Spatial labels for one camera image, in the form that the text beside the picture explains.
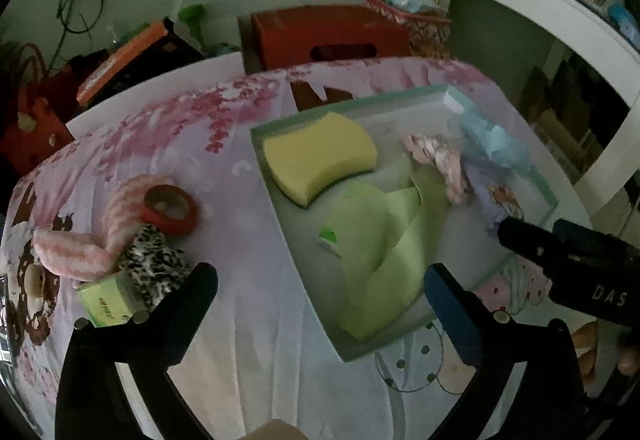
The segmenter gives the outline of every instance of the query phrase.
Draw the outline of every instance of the striped pink plush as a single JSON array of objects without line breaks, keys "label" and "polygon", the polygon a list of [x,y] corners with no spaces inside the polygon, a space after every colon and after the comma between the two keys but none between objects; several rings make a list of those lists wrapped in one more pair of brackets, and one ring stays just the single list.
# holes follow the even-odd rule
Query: striped pink plush
[{"label": "striped pink plush", "polygon": [[156,185],[172,183],[158,175],[140,175],[124,182],[107,204],[97,234],[35,229],[33,248],[40,263],[58,276],[80,281],[95,281],[110,274],[116,257],[144,225],[145,193]]}]

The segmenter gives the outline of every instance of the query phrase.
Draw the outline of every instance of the red box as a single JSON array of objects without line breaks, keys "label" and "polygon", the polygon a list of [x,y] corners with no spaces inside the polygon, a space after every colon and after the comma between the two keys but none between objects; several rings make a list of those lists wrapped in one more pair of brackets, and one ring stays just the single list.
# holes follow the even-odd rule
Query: red box
[{"label": "red box", "polygon": [[371,57],[410,56],[409,30],[365,6],[300,6],[252,14],[265,70]]}]

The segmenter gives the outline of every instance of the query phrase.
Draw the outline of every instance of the purple packet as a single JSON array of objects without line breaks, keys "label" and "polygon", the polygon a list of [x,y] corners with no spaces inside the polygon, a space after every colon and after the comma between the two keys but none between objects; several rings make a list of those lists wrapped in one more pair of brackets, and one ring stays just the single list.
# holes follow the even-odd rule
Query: purple packet
[{"label": "purple packet", "polygon": [[466,178],[480,202],[489,235],[497,236],[498,226],[507,216],[524,219],[513,191],[506,184],[508,169],[487,159],[468,155],[463,155],[461,162]]}]

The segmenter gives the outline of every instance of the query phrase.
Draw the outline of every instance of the black and white spotted cloth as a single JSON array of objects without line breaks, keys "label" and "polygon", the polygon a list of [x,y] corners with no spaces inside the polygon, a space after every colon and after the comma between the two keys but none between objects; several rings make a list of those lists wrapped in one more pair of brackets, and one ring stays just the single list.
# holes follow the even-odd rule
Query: black and white spotted cloth
[{"label": "black and white spotted cloth", "polygon": [[170,248],[164,234],[149,224],[138,231],[116,264],[129,273],[146,306],[153,309],[189,275],[181,253]]}]

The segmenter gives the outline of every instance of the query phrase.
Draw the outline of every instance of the crumpled pink plastic wrapper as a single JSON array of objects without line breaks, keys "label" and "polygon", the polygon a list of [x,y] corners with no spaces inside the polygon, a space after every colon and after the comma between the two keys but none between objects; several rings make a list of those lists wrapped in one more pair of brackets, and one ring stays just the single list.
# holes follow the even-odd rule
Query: crumpled pink plastic wrapper
[{"label": "crumpled pink plastic wrapper", "polygon": [[124,182],[111,197],[97,234],[35,229],[33,248],[40,263],[57,276],[79,281],[96,281],[111,274],[116,257],[144,225],[146,192],[171,183],[171,179],[158,175],[140,175]]},{"label": "crumpled pink plastic wrapper", "polygon": [[434,165],[444,176],[447,198],[452,204],[467,203],[473,195],[462,166],[460,151],[443,136],[427,136],[424,133],[408,134],[402,143],[419,164]]}]

